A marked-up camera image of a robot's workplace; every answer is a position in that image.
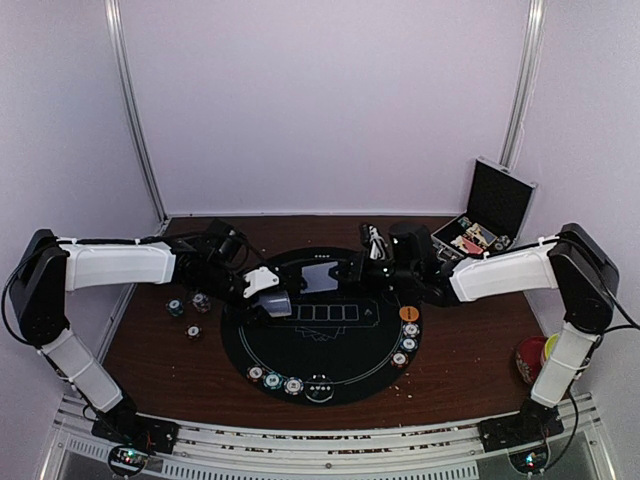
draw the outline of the metal frame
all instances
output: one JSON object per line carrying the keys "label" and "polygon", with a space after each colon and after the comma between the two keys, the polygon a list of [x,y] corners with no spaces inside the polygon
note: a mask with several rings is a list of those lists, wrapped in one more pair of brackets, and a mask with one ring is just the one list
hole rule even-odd
{"label": "metal frame", "polygon": [[[607,452],[610,442],[591,395],[578,397],[577,403],[578,430],[586,435],[584,448],[589,450],[597,476],[615,480]],[[62,400],[38,479],[57,479],[67,452],[105,460],[113,444],[91,436],[92,422],[83,418],[83,406],[82,400],[71,396]],[[566,430],[553,441],[566,438],[575,422],[569,401],[559,407]],[[341,431],[263,430],[177,421],[180,430],[174,453],[153,458],[145,473],[178,480],[473,480],[479,475],[478,461],[508,454],[506,450],[484,453],[476,426],[480,420]]]}
{"label": "metal frame", "polygon": [[533,84],[540,58],[545,10],[546,0],[530,0],[529,21],[524,37],[520,74],[499,162],[509,170],[515,167],[520,153],[524,116],[527,104],[533,94]]}
{"label": "metal frame", "polygon": [[138,106],[133,92],[133,82],[131,81],[131,72],[129,70],[129,61],[127,59],[124,31],[122,28],[122,19],[120,17],[120,1],[105,0],[105,8],[109,35],[111,36],[113,51],[118,64],[120,83],[127,110],[127,118],[129,120],[129,128],[131,130],[131,136],[136,149],[138,162],[142,169],[144,182],[149,196],[151,197],[155,214],[160,222],[164,222],[167,219],[167,213],[165,211],[164,204],[162,203],[158,183],[153,173],[153,167],[151,166],[151,159],[149,158],[149,151],[144,139],[140,114],[138,113]]}

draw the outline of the orange poker chip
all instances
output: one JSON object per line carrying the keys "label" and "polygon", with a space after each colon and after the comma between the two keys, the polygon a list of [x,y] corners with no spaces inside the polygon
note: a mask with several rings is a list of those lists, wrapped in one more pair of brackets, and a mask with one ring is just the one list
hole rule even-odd
{"label": "orange poker chip", "polygon": [[405,322],[415,322],[420,318],[420,311],[416,307],[402,307],[400,318]]}

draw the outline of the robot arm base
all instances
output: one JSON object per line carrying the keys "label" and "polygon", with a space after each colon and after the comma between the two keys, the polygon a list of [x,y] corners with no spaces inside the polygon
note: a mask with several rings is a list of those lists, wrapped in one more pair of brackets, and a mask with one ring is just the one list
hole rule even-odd
{"label": "robot arm base", "polygon": [[483,420],[478,430],[484,451],[494,452],[558,435],[564,432],[564,426],[558,407],[545,407],[527,398],[518,413]]}

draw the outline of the black case lid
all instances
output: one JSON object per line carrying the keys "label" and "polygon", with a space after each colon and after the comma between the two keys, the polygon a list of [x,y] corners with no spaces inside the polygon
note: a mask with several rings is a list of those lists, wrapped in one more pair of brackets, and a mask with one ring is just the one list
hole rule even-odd
{"label": "black case lid", "polygon": [[535,185],[521,182],[506,169],[476,160],[467,213],[497,235],[514,239],[529,208]]}

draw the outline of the open case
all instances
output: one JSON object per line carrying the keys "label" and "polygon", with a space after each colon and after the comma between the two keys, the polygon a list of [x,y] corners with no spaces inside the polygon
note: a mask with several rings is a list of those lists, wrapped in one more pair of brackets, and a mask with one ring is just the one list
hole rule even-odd
{"label": "open case", "polygon": [[496,163],[476,159],[467,211],[433,233],[438,257],[457,260],[510,248],[518,239],[536,187]]}

